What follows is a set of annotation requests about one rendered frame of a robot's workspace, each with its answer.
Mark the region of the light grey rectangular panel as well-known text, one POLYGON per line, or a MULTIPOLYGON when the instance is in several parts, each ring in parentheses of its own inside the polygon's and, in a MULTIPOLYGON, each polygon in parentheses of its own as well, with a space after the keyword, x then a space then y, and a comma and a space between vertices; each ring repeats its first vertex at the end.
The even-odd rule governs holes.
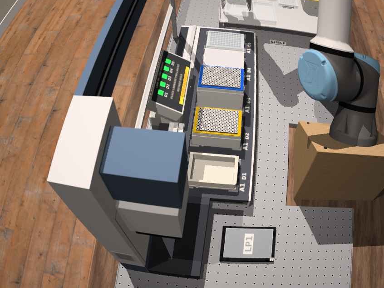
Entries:
POLYGON ((223 258, 271 258, 273 229, 226 228, 223 258))

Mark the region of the cream one-well reservoir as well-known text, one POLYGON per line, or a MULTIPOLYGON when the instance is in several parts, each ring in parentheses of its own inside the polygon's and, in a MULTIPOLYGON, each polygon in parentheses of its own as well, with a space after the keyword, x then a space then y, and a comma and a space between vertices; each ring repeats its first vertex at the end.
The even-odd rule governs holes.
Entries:
POLYGON ((239 156, 190 152, 189 186, 236 190, 239 156))

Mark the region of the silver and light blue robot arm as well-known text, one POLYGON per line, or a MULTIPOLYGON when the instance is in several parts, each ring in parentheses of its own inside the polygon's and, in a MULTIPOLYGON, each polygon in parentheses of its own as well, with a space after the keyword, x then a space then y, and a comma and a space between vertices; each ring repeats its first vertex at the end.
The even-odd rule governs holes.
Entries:
POLYGON ((377 143, 379 62, 350 46, 353 0, 319 0, 317 34, 298 61, 303 90, 317 101, 339 101, 329 136, 344 144, 377 143))

